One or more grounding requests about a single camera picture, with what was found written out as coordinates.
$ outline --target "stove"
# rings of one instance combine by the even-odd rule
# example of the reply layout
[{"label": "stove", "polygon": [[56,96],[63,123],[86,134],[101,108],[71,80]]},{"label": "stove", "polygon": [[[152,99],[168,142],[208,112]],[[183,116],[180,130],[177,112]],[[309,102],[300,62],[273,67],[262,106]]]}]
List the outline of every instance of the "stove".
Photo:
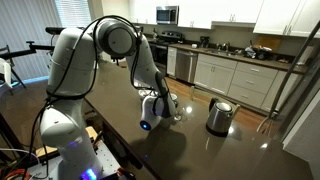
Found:
[{"label": "stove", "polygon": [[167,74],[168,45],[182,43],[183,40],[182,33],[163,31],[158,40],[149,42],[154,63],[163,74]]}]

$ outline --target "kettle handle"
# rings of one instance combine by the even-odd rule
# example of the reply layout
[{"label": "kettle handle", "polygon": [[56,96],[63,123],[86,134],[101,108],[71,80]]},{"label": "kettle handle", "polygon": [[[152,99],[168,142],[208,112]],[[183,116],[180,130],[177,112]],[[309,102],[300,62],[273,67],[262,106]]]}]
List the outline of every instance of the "kettle handle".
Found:
[{"label": "kettle handle", "polygon": [[214,104],[219,101],[218,98],[211,98],[210,104],[209,104],[209,112],[211,111],[212,107],[214,106]]}]

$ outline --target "stainless steel kettle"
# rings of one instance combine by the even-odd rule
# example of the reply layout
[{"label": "stainless steel kettle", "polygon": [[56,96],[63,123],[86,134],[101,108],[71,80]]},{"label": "stainless steel kettle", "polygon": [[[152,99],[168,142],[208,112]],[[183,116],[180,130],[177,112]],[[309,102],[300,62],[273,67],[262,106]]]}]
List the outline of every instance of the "stainless steel kettle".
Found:
[{"label": "stainless steel kettle", "polygon": [[209,117],[207,120],[207,130],[216,136],[226,137],[233,117],[239,109],[239,105],[235,109],[231,105],[221,102],[217,98],[212,98],[209,105]]}]

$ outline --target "sink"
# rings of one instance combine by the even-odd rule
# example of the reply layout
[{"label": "sink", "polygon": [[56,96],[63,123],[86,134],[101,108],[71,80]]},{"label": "sink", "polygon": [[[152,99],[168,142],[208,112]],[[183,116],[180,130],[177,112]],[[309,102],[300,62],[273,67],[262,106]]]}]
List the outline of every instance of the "sink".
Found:
[{"label": "sink", "polygon": [[223,56],[234,56],[235,55],[235,53],[233,53],[233,52],[226,52],[226,51],[221,51],[221,50],[217,50],[217,49],[209,49],[209,50],[205,50],[204,52],[212,53],[212,54],[219,54],[219,55],[223,55]]}]

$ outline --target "drawer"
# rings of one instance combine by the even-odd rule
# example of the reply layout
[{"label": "drawer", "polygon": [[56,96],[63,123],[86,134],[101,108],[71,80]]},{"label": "drawer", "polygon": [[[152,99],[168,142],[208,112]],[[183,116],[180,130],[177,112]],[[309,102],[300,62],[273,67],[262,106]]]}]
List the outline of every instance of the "drawer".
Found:
[{"label": "drawer", "polygon": [[273,79],[269,79],[262,76],[257,76],[254,74],[249,74],[241,71],[236,71],[232,84],[238,85],[240,87],[244,87],[246,89],[250,89],[259,93],[267,94]]},{"label": "drawer", "polygon": [[209,56],[205,54],[199,54],[198,61],[226,67],[229,69],[235,69],[238,63],[237,61],[232,61],[232,60],[228,60],[228,59],[224,59],[216,56]]},{"label": "drawer", "polygon": [[177,48],[168,47],[168,55],[175,57],[177,55]]},{"label": "drawer", "polygon": [[238,63],[237,70],[242,72],[247,72],[250,74],[255,74],[258,76],[267,77],[270,79],[273,79],[274,77],[276,77],[278,72],[278,70],[275,70],[275,69],[261,67],[253,64],[248,64],[248,63],[242,63],[242,62]]},{"label": "drawer", "polygon": [[230,86],[228,96],[257,108],[260,108],[265,98],[265,95],[262,93],[251,91],[234,84]]}]

